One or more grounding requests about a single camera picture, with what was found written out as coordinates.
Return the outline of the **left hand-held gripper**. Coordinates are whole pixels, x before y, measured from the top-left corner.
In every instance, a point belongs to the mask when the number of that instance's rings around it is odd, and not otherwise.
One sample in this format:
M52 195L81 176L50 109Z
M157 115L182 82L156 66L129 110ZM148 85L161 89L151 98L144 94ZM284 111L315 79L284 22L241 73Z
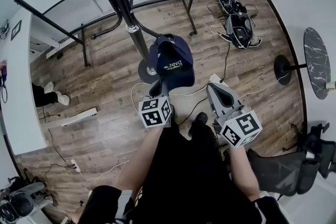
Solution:
M157 97L158 95L159 80L150 85L149 96L152 99L147 98L139 102L139 116L146 128L171 126L172 108L168 98L169 89L166 81L161 81L160 97Z

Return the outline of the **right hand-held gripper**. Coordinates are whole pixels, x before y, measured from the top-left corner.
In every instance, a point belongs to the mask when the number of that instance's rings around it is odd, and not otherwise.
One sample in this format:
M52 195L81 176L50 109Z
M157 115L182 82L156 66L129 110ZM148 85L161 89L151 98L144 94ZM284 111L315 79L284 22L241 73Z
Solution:
M238 95L229 87L220 83L209 83L207 85L207 97L214 113L237 110L242 105ZM245 112L240 109L234 111L220 123L219 120L224 118L224 116L221 116L218 120L215 120L213 127L215 133L233 148L250 143L263 129L254 110Z

